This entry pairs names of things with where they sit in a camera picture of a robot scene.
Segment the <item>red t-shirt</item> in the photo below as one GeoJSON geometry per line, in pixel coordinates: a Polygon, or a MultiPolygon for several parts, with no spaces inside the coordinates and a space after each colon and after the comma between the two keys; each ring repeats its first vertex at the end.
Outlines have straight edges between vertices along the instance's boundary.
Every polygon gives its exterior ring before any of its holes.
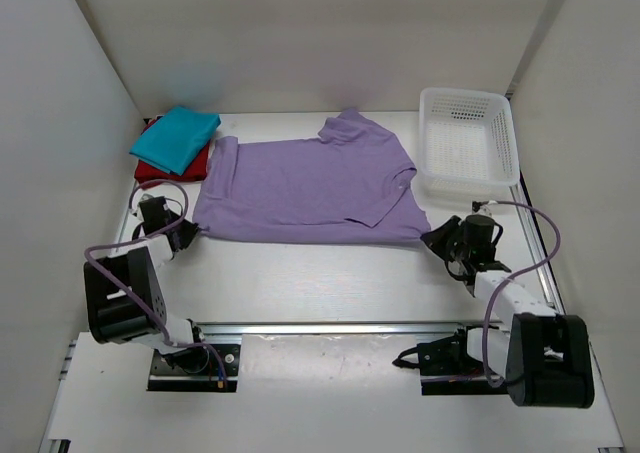
{"type": "Polygon", "coordinates": [[[184,108],[174,108],[151,121],[129,150],[139,162],[137,180],[202,179],[211,142],[220,124],[218,114],[184,108]]]}

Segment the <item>teal t-shirt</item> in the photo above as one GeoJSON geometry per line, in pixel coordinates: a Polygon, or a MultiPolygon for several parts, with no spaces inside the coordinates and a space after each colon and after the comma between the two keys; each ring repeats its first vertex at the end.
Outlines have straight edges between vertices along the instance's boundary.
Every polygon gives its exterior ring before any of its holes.
{"type": "Polygon", "coordinates": [[[220,125],[218,114],[177,106],[150,125],[129,153],[164,173],[182,175],[220,125]]]}

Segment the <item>lavender t-shirt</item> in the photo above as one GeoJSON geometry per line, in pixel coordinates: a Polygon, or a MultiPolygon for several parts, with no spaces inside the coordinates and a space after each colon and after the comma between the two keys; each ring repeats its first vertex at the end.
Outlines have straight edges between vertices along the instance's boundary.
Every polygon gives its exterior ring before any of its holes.
{"type": "Polygon", "coordinates": [[[192,219],[215,238],[253,243],[412,243],[431,225],[414,162],[392,131],[349,109],[314,138],[215,142],[192,219]]]}

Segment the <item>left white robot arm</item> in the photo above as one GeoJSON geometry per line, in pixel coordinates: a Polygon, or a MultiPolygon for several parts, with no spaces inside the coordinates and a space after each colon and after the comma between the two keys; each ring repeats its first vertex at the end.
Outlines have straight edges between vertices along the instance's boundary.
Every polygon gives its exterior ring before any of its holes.
{"type": "Polygon", "coordinates": [[[89,330],[100,344],[138,343],[162,356],[200,344],[202,330],[168,311],[158,270],[190,246],[198,228],[171,210],[168,200],[144,195],[134,211],[141,223],[132,239],[87,254],[83,266],[89,330]]]}

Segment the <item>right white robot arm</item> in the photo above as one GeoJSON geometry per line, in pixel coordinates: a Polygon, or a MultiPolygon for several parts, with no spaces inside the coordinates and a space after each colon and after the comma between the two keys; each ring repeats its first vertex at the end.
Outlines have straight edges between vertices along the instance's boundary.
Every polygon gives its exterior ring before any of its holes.
{"type": "Polygon", "coordinates": [[[485,305],[486,319],[419,343],[393,364],[418,371],[425,395],[506,394],[520,407],[587,409],[595,387],[586,325],[510,278],[496,258],[503,232],[475,213],[422,235],[449,276],[485,305]]]}

